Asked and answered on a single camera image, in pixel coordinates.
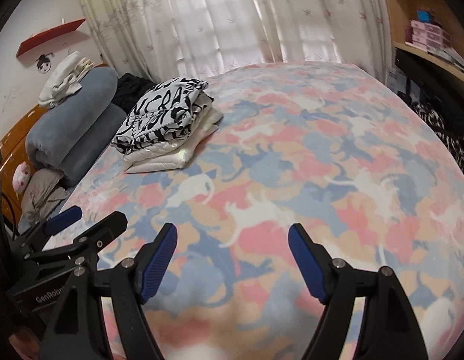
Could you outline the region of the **person left hand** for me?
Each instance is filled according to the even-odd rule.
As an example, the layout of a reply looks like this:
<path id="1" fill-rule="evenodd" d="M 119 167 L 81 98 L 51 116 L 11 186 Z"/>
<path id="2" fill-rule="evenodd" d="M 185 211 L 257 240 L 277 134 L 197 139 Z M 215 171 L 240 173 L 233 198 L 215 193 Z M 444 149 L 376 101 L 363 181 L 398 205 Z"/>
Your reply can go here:
<path id="1" fill-rule="evenodd" d="M 22 359 L 39 359 L 40 341 L 30 328 L 16 328 L 8 339 Z"/>

